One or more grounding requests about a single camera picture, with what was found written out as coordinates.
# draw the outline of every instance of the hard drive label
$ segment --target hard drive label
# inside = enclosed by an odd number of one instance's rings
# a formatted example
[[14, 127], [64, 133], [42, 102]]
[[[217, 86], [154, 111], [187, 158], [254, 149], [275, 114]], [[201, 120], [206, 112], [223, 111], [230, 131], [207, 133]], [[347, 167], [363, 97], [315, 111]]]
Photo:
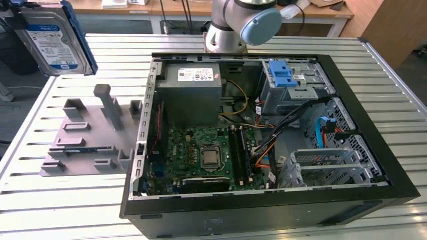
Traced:
[[213, 68], [182, 68], [178, 72], [179, 82], [214, 81]]
[[63, 31], [56, 25], [28, 25], [27, 32], [38, 46], [47, 64], [60, 70], [77, 69], [78, 60], [67, 41]]

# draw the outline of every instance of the wooden desk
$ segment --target wooden desk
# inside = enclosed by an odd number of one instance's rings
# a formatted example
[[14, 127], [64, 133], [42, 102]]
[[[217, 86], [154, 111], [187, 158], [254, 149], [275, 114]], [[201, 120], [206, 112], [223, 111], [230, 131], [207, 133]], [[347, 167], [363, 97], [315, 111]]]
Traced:
[[135, 11], [141, 12], [139, 14], [150, 15], [154, 8], [154, 3], [155, 3], [155, 1], [151, 0], [146, 6], [129, 4], [127, 8], [103, 9], [102, 7], [103, 0], [68, 0], [68, 2], [71, 2], [74, 10], [78, 14], [91, 14], [91, 15], [138, 14], [138, 13], [134, 13]]
[[[153, 2], [151, 14], [163, 15], [161, 0], [151, 0], [151, 2]], [[163, 5], [165, 5], [165, 13], [167, 16], [185, 15], [182, 0], [177, 0], [177, 1], [163, 0]], [[213, 4], [210, 3], [210, 1], [207, 1], [207, 3], [190, 1], [190, 9], [191, 9], [191, 15], [194, 16], [211, 16], [213, 14]], [[329, 7], [321, 8], [313, 4], [305, 9], [305, 13], [306, 13], [306, 18], [318, 18], [318, 19], [335, 19], [335, 18], [353, 19], [355, 16], [346, 6], [341, 11], [334, 11]]]
[[[68, 0], [74, 6], [79, 19], [102, 19], [102, 20], [149, 20], [151, 21], [154, 34], [162, 33], [163, 11], [161, 0], [150, 0], [146, 6], [129, 5], [129, 8], [102, 9], [103, 0]], [[186, 14], [182, 0], [163, 0], [165, 12], [169, 21], [185, 21]], [[190, 1], [191, 16], [194, 21], [211, 21], [213, 4], [210, 2]], [[306, 24], [333, 25], [329, 37], [338, 38], [342, 34], [346, 23], [354, 18], [354, 14], [347, 7], [341, 11], [334, 11], [329, 7], [319, 8], [310, 5], [305, 9]], [[294, 19], [283, 23], [301, 24], [303, 15], [299, 14]]]

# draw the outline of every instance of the yellow wire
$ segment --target yellow wire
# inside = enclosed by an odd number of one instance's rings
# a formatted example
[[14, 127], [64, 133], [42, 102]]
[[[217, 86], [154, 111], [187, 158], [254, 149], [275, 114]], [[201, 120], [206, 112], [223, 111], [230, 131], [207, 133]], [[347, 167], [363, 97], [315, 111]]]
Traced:
[[227, 80], [227, 82], [230, 82], [233, 85], [235, 85], [235, 87], [241, 90], [241, 92], [243, 93], [245, 95], [245, 100], [246, 100], [246, 104], [245, 104], [245, 107], [241, 111], [237, 111], [237, 112], [227, 112], [227, 113], [221, 113], [219, 115], [221, 116], [234, 116], [234, 115], [238, 115], [241, 113], [243, 113], [247, 108], [249, 108], [249, 104], [250, 104], [250, 101], [249, 101], [249, 96], [247, 96], [247, 93], [246, 91], [243, 91], [242, 87], [231, 80]]

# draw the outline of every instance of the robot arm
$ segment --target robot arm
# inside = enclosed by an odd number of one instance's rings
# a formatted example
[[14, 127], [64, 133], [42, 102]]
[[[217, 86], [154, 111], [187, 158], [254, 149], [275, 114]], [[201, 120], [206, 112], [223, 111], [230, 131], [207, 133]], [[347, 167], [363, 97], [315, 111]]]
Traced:
[[215, 0], [206, 36], [210, 53], [243, 53], [247, 44], [265, 44], [279, 32], [282, 15], [277, 0]]

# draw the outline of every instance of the metal table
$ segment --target metal table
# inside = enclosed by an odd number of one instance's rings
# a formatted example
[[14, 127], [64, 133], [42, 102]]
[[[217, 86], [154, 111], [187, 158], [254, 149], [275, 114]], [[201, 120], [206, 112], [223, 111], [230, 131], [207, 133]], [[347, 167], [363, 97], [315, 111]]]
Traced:
[[[153, 52], [203, 52], [202, 36], [90, 34], [97, 76], [51, 78], [0, 162], [2, 239], [141, 240], [119, 218], [126, 175], [43, 178], [40, 166], [66, 116], [68, 98], [101, 105], [97, 84], [113, 86], [122, 104], [145, 100]], [[426, 239], [427, 110], [370, 44], [350, 38], [277, 37], [251, 53], [326, 54], [374, 120], [422, 197], [339, 227], [305, 228], [203, 239]]]

